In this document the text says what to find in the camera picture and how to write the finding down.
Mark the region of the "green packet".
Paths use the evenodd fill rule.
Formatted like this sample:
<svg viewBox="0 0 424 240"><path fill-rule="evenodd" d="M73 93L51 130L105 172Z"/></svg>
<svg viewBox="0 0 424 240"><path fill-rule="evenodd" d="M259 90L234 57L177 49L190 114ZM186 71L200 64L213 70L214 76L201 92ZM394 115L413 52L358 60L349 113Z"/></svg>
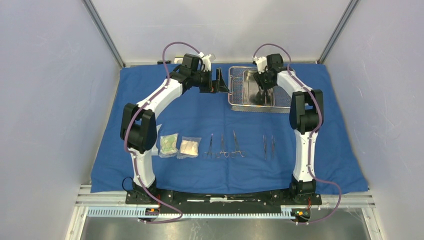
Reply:
<svg viewBox="0 0 424 240"><path fill-rule="evenodd" d="M158 156L161 158L170 158L178 153L177 141L178 133L162 135L160 137L160 150Z"/></svg>

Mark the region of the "white blue labelled packet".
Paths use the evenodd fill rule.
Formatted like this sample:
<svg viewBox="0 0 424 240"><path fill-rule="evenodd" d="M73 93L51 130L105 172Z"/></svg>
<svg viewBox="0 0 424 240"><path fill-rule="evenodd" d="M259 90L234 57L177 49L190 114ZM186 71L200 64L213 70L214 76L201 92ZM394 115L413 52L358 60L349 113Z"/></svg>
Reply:
<svg viewBox="0 0 424 240"><path fill-rule="evenodd" d="M162 124L159 124L156 126L156 133L157 133L157 137L155 140L155 143L151 149L152 151L152 156L157 156L159 154L159 149L158 149L158 142L160 142L160 130L161 130Z"/></svg>

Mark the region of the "steel tweezers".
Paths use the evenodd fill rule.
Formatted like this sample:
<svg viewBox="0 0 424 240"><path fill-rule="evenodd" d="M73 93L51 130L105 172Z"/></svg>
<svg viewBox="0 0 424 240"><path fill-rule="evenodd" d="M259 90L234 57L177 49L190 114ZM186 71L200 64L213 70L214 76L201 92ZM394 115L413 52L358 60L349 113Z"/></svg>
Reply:
<svg viewBox="0 0 424 240"><path fill-rule="evenodd" d="M263 140L263 153L264 153L264 160L267 160L267 136L264 134L262 136Z"/></svg>

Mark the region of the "thin steel instrument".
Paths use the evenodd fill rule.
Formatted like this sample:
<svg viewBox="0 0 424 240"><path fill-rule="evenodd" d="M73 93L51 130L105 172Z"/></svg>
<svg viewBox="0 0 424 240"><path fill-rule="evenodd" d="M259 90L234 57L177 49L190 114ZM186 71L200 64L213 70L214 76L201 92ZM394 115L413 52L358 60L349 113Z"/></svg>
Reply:
<svg viewBox="0 0 424 240"><path fill-rule="evenodd" d="M271 135L271 159L275 157L275 137Z"/></svg>

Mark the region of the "surgical scissors forceps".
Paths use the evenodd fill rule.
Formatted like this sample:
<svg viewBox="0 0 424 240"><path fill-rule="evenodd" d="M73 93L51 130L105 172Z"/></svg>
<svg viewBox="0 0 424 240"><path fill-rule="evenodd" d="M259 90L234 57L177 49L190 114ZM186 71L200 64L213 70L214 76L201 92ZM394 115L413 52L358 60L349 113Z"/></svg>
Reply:
<svg viewBox="0 0 424 240"><path fill-rule="evenodd" d="M216 153L215 157L216 158L228 158L230 156L230 153L228 151L226 151L225 149L225 141L224 141L224 134L221 134L221 140L220 140L220 151L218 153Z"/></svg>

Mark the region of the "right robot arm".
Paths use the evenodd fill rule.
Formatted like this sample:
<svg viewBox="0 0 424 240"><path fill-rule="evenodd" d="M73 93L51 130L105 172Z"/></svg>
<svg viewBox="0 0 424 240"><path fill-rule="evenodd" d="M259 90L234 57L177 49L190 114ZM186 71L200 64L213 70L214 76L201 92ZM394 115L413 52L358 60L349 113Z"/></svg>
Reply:
<svg viewBox="0 0 424 240"><path fill-rule="evenodd" d="M302 82L279 53L252 58L257 67L254 79L262 90L281 87L291 96L289 124L296 140L295 166L288 188L289 199L302 204L316 192L315 145L324 121L323 92Z"/></svg>

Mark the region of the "beige gauze packet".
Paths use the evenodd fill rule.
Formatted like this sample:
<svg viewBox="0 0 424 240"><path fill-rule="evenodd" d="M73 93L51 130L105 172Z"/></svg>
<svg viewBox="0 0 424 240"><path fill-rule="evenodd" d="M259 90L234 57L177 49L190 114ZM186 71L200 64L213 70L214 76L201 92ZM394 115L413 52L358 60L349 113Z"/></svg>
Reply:
<svg viewBox="0 0 424 240"><path fill-rule="evenodd" d="M201 137L183 136L181 139L179 152L177 153L176 157L178 159L198 157L199 145L200 145L201 139L202 139Z"/></svg>

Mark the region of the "wire mesh instrument basket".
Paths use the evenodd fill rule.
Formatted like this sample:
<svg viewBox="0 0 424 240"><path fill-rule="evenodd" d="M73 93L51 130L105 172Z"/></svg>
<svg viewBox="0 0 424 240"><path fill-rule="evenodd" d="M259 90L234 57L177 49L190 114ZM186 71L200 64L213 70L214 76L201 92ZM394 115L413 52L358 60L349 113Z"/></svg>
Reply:
<svg viewBox="0 0 424 240"><path fill-rule="evenodd" d="M232 66L228 71L228 103L230 109L239 112L281 113L288 114L291 106L291 96L280 86L275 86L273 95L275 106L259 106L243 104L243 75L246 70L257 71L252 66Z"/></svg>

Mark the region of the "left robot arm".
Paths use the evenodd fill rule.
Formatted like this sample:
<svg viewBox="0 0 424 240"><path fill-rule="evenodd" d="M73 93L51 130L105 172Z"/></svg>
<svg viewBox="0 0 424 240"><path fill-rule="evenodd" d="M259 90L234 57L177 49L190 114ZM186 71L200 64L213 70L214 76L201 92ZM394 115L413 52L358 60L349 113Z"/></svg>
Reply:
<svg viewBox="0 0 424 240"><path fill-rule="evenodd" d="M163 83L148 97L138 103L127 103L123 108L120 138L124 150L130 153L133 165L133 182L139 186L138 197L145 204L157 198L156 176L153 172L152 149L158 139L157 117L175 99L192 87L200 93L227 93L222 70L216 69L212 78L214 54L186 53L181 64L167 73Z"/></svg>

